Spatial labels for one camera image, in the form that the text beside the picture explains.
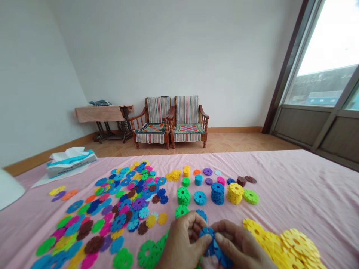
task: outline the glass pane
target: glass pane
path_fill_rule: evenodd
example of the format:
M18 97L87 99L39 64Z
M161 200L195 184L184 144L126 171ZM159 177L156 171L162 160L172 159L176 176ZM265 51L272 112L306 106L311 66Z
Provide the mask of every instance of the glass pane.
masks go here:
M344 106L344 109L359 110L359 83Z
M358 0L326 0L284 103L335 106L359 64L358 29Z

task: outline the wooden armchair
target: wooden armchair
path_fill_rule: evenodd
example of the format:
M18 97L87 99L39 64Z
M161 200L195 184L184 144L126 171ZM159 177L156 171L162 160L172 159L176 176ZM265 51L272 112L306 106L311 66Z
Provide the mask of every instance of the wooden armchair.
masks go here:
M175 142L182 141L203 141L206 148L209 116L199 104L199 96L176 96L167 120L173 149Z
M167 118L170 110L171 98L169 96L147 97L141 114L129 118L137 149L139 149L138 143L166 143L166 148L169 149L169 124Z

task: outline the tissue box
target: tissue box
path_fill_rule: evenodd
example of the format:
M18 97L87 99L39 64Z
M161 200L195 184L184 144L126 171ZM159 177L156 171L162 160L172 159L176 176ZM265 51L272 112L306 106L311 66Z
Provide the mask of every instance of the tissue box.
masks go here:
M84 151L84 147L70 148L65 152L54 153L51 158L53 160L47 163L49 178L60 176L97 160L95 153L92 150Z

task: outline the yellow disc stack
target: yellow disc stack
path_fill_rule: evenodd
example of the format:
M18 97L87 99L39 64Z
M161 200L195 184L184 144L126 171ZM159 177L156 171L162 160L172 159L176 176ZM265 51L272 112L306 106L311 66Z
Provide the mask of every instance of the yellow disc stack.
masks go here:
M244 190L237 183L231 183L228 186L227 199L232 204L239 204L242 201Z
M191 167L185 166L183 168L183 177L190 177Z
M181 175L180 170L173 170L171 173L166 175L168 181L178 181Z

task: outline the white paper sheet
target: white paper sheet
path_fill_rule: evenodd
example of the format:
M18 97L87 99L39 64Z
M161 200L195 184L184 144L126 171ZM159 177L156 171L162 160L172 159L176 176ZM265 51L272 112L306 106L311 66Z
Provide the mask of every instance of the white paper sheet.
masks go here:
M67 172L67 173L65 173L65 174L63 174L61 176L57 176L57 177L52 178L52 179L50 179L49 176L47 174L45 174L38 182L36 182L31 187L31 189L34 188L34 187L40 186L40 185L44 185L44 184L56 181L56 180L60 180L60 179L64 179L64 178L67 178L67 177L70 177L70 176L74 176L76 174L80 174L80 173L84 172L88 168L89 165L90 164L81 166L81 167L79 167L79 168L77 168L75 170L72 170L70 172Z

